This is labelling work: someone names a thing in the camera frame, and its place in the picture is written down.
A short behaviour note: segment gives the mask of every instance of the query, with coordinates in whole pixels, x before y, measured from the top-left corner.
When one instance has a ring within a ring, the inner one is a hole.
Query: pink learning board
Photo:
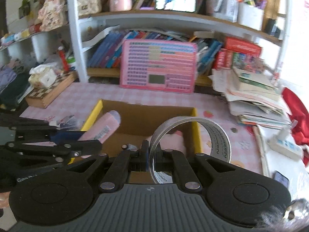
[[[196,45],[166,40],[125,40],[120,87],[192,93]]]

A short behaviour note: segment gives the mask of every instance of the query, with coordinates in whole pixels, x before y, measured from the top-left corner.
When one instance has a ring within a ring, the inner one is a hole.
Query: black phone
[[[276,171],[274,173],[273,179],[282,183],[287,189],[289,189],[289,179],[285,177],[283,174]]]
[[[155,9],[195,12],[196,0],[156,0]]]

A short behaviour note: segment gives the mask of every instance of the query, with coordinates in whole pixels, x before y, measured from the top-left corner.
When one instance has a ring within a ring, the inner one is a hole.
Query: wooden box
[[[63,74],[46,89],[34,88],[26,97],[29,106],[46,108],[56,97],[62,93],[77,78],[76,72]]]

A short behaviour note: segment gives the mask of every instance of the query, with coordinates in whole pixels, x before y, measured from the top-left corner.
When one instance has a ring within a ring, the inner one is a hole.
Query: roll of tape
[[[165,121],[155,130],[149,145],[149,171],[153,181],[156,184],[159,184],[160,182],[155,176],[156,172],[154,171],[154,154],[161,138],[176,126],[193,121],[197,121],[198,123],[200,123],[209,133],[209,136],[211,138],[210,155],[225,162],[231,162],[230,140],[222,127],[219,126],[216,122],[201,117],[180,116],[171,118]]]

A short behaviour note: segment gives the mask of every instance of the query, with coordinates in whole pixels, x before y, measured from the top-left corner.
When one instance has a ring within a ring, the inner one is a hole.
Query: red fabric
[[[309,145],[309,114],[302,101],[290,89],[285,88],[282,97],[289,106],[292,115],[291,121],[298,121],[296,127],[292,130],[292,136],[298,145]],[[309,159],[304,156],[304,164],[308,164]]]

